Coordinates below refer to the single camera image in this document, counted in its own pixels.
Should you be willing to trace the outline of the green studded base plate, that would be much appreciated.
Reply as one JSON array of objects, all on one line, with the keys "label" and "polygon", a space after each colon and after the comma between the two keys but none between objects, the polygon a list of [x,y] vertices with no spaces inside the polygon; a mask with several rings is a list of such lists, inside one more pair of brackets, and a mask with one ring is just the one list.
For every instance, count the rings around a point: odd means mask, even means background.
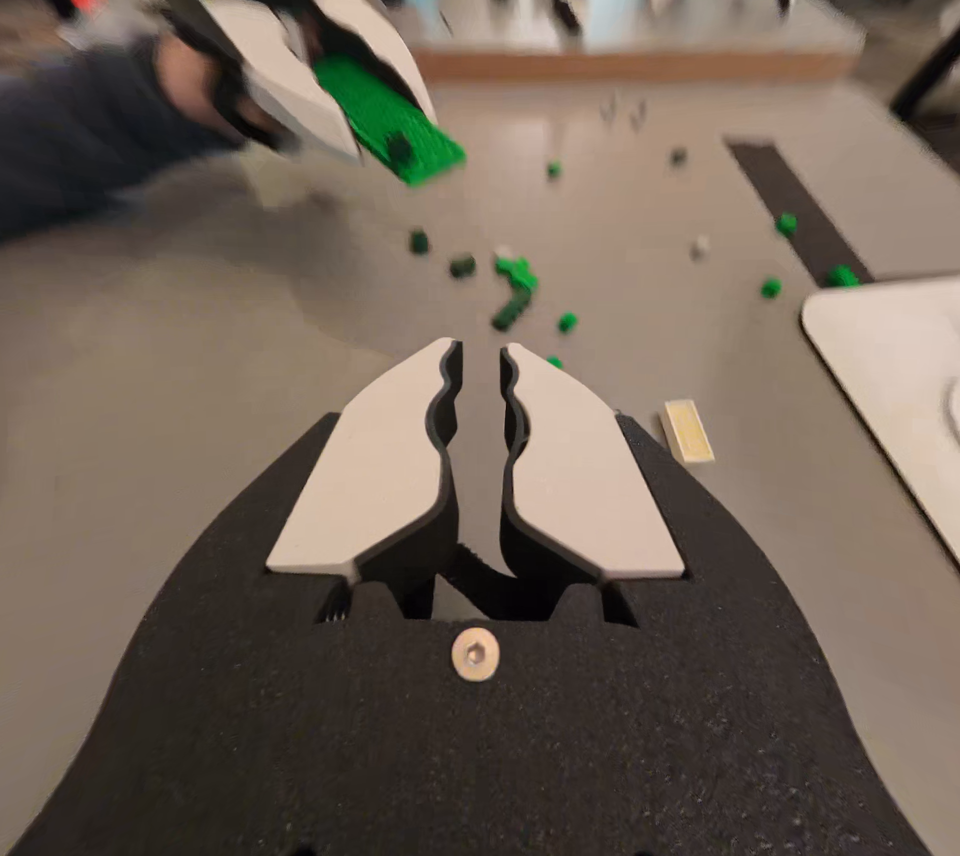
[{"label": "green studded base plate", "polygon": [[[313,70],[320,87],[341,107],[361,147],[407,186],[424,185],[466,163],[459,143],[357,63],[322,57]],[[402,170],[387,161],[385,138],[394,131],[403,132],[414,150],[411,164]]]}]

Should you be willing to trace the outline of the person's left hand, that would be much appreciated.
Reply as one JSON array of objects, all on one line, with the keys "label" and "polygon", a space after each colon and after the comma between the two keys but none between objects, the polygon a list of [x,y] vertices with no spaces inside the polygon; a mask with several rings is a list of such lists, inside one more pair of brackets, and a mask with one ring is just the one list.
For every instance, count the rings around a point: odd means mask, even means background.
[{"label": "person's left hand", "polygon": [[220,71],[213,58],[174,34],[162,34],[153,51],[153,69],[164,97],[181,115],[239,143],[242,134],[223,119],[212,102]]}]

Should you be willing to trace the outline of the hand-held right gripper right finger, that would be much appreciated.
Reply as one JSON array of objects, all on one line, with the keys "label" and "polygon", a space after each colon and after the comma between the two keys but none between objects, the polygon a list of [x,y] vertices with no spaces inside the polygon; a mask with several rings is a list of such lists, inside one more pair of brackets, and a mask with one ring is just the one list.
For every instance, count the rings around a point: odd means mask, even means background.
[{"label": "hand-held right gripper right finger", "polygon": [[618,413],[519,343],[502,348],[500,364],[509,450],[500,549],[512,574],[543,584],[682,577]]}]

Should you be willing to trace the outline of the white wood-edged desk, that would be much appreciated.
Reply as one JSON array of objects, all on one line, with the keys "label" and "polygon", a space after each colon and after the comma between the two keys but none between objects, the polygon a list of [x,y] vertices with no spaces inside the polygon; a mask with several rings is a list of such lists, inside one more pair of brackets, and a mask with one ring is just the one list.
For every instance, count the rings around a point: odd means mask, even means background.
[{"label": "white wood-edged desk", "polygon": [[[427,82],[455,85],[601,83],[795,84],[842,80],[866,34],[825,0],[798,0],[786,23],[744,9],[732,23],[654,23],[639,9],[569,35],[532,2],[514,10],[482,0],[468,15],[405,13]],[[451,25],[443,21],[450,17]]]}]

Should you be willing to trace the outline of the cream two-stud brick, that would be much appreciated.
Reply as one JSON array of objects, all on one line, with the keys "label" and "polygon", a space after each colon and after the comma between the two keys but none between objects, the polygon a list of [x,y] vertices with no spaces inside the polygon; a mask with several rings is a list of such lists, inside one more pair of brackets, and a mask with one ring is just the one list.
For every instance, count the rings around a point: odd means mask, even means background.
[{"label": "cream two-stud brick", "polygon": [[715,462],[713,447],[694,400],[666,401],[660,420],[669,450],[677,462],[684,466]]}]

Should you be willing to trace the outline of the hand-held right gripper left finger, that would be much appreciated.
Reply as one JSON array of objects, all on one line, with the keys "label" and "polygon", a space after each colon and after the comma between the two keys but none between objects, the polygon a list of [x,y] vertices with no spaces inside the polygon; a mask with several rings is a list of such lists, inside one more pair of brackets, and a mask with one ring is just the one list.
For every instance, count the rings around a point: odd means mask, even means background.
[{"label": "hand-held right gripper left finger", "polygon": [[441,337],[384,372],[336,418],[266,560],[275,574],[419,584],[457,541],[448,446],[462,343]]}]

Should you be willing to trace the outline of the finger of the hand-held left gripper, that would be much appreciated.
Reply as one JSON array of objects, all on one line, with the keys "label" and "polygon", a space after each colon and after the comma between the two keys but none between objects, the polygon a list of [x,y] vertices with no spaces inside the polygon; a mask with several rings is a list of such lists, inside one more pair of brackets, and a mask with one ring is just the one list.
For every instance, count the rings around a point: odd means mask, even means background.
[{"label": "finger of the hand-held left gripper", "polygon": [[253,0],[198,0],[237,51],[253,101],[303,145],[359,163],[362,150],[342,108],[289,45],[287,23]]},{"label": "finger of the hand-held left gripper", "polygon": [[418,109],[437,113],[415,58],[376,0],[311,0],[318,44],[326,58],[348,58]]}]

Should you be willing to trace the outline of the person's left forearm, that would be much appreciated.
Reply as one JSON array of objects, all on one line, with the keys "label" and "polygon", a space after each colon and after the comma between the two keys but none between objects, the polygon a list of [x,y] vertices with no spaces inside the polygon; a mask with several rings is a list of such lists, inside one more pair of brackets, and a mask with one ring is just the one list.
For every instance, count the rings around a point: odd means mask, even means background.
[{"label": "person's left forearm", "polygon": [[2,82],[2,244],[97,215],[181,164],[243,147],[171,106],[159,36],[96,48]]}]

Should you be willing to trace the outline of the white book stand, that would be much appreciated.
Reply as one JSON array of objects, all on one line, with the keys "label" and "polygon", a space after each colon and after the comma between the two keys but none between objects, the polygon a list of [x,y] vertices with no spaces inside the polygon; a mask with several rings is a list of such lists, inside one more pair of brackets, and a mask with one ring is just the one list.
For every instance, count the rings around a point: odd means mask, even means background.
[{"label": "white book stand", "polygon": [[800,326],[959,561],[959,276],[823,289]]}]

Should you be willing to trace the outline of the grey desk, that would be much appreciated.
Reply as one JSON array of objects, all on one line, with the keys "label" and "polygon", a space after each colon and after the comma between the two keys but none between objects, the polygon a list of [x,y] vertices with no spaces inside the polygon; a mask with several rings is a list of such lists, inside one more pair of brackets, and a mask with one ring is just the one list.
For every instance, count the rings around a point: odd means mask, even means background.
[{"label": "grey desk", "polygon": [[[958,180],[850,84],[638,96],[634,132],[453,91],[467,164],[421,190],[323,160],[269,211],[216,161],[2,249],[2,854],[958,854],[958,566],[724,141],[775,143],[873,283],[958,270]],[[499,246],[539,279],[506,333]],[[462,544],[505,568],[515,341],[617,412],[686,565],[489,624],[486,682],[443,580],[334,621],[335,579],[266,567],[336,418],[441,337]]]}]

